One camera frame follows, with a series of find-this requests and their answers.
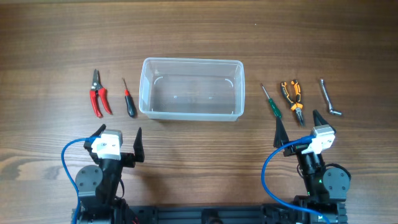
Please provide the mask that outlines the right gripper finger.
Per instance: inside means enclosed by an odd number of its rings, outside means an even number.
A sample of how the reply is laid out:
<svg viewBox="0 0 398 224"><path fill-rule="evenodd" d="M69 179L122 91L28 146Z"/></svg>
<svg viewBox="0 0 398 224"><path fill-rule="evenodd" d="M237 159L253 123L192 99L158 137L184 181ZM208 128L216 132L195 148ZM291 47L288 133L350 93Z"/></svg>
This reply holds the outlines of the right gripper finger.
<svg viewBox="0 0 398 224"><path fill-rule="evenodd" d="M282 120L279 117L276 117L276 129L273 146L275 148L280 148L287 143L289 143L289 137L286 133Z"/></svg>
<svg viewBox="0 0 398 224"><path fill-rule="evenodd" d="M313 110L314 127L312 134L336 134L336 130L332 127L317 110Z"/></svg>

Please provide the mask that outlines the silver L-shaped socket wrench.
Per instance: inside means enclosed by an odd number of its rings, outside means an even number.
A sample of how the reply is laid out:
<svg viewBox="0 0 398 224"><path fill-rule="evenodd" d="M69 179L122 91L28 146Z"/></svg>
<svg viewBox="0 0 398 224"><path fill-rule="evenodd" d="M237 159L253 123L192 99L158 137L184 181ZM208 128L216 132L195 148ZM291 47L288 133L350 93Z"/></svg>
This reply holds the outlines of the silver L-shaped socket wrench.
<svg viewBox="0 0 398 224"><path fill-rule="evenodd" d="M321 86L321 89L322 89L322 92L323 92L323 96L324 96L325 101L326 101L327 106L328 106L328 112L330 114L332 114L332 115L342 116L343 113L338 111L338 110L335 110L333 105L332 105L332 103L331 103L330 97L328 95L328 92L327 92L327 89L326 89L326 86L325 86L324 79L320 79L320 86Z"/></svg>

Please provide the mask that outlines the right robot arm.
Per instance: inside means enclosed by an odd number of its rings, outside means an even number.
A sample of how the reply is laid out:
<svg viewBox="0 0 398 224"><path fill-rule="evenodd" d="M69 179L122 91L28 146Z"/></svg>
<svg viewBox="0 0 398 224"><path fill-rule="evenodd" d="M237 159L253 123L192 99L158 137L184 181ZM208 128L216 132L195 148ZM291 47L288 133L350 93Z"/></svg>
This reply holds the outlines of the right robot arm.
<svg viewBox="0 0 398 224"><path fill-rule="evenodd" d="M264 205L264 223L347 223L346 195L351 174L336 163L326 164L322 151L335 140L336 130L317 110L313 110L311 139L293 143L282 120L276 119L274 147L285 157L296 156L297 172L303 179L306 195L297 195L290 203Z"/></svg>

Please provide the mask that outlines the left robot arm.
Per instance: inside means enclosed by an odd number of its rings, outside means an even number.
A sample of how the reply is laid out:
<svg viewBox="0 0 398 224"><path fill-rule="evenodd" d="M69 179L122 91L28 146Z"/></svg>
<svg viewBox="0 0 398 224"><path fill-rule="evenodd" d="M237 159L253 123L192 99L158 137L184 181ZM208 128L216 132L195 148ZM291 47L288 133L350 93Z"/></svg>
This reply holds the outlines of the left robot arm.
<svg viewBox="0 0 398 224"><path fill-rule="evenodd" d="M72 213L72 223L139 223L137 215L122 197L116 195L124 188L122 171L144 162L142 129L139 128L133 152L121 152L123 134L102 125L84 140L94 164L81 168L74 180L78 205Z"/></svg>

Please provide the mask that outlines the green handled screwdriver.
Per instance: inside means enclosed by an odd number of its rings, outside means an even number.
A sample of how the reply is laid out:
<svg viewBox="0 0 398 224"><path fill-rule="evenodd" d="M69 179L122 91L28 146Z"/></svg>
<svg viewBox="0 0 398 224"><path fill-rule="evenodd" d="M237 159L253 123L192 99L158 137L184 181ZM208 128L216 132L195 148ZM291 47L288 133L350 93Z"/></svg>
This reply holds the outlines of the green handled screwdriver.
<svg viewBox="0 0 398 224"><path fill-rule="evenodd" d="M264 85L262 83L260 83L260 86L265 94L265 96L267 97L268 103L271 107L271 110L274 114L275 117L282 119L282 113L280 112L280 110L278 109L276 103L274 102L274 100L269 96L266 88L264 87Z"/></svg>

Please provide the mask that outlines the orange black needle-nose pliers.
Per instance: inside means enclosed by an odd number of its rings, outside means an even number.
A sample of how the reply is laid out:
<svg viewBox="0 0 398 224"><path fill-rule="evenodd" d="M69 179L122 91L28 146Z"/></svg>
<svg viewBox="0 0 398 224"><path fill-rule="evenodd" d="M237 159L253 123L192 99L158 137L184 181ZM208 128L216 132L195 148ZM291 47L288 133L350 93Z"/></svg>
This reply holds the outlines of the orange black needle-nose pliers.
<svg viewBox="0 0 398 224"><path fill-rule="evenodd" d="M291 84L293 85L295 95L291 96L287 89L287 83L281 82L280 83L280 90L282 96L289 104L290 110L294 111L297 117L297 120L301 126L305 126L304 117L302 114L303 104L302 104L302 94L301 94L301 87L297 80L292 80Z"/></svg>

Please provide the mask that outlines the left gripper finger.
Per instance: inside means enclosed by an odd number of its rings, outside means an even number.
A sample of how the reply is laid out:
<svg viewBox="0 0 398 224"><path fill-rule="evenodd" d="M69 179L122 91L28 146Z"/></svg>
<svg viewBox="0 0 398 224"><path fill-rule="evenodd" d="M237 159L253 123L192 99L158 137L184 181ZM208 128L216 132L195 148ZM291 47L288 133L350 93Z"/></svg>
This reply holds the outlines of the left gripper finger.
<svg viewBox="0 0 398 224"><path fill-rule="evenodd" d="M102 124L97 131L95 131L90 138L97 138L100 136L100 134L106 129L106 125Z"/></svg>
<svg viewBox="0 0 398 224"><path fill-rule="evenodd" d="M145 154L144 147L142 143L142 128L139 128L136 134L136 138L133 144L134 157L136 162L144 162Z"/></svg>

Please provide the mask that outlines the red handled pruning shears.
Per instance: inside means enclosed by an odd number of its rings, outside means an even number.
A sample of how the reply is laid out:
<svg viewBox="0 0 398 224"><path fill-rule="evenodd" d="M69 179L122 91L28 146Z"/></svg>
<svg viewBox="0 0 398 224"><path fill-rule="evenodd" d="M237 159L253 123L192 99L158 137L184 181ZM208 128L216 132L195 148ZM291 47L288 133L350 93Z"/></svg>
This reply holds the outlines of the red handled pruning shears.
<svg viewBox="0 0 398 224"><path fill-rule="evenodd" d="M99 104L98 104L98 98L100 98L105 111L108 114L112 114L113 112L111 111L111 108L109 106L108 103L108 99L107 99L107 89L104 88L100 82L100 73L97 69L94 69L93 72L93 80L91 82L91 88L90 88L90 101L91 101L91 105L94 111L94 114L98 117L98 118L102 118L103 115L99 109Z"/></svg>

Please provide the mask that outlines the black red screwdriver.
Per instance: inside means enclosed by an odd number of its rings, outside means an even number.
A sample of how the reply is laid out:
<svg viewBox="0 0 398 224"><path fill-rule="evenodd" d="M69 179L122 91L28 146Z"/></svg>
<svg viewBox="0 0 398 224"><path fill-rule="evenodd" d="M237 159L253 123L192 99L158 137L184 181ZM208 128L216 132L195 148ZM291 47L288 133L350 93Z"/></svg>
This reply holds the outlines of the black red screwdriver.
<svg viewBox="0 0 398 224"><path fill-rule="evenodd" d="M123 81L124 87L125 87L124 98L125 98L125 101L126 101L127 113L128 113L128 115L131 118L134 118L134 117L136 117L136 109L135 109L135 106L134 106L133 98L132 98L132 96L131 96L128 88L127 88L125 79L122 78L122 81Z"/></svg>

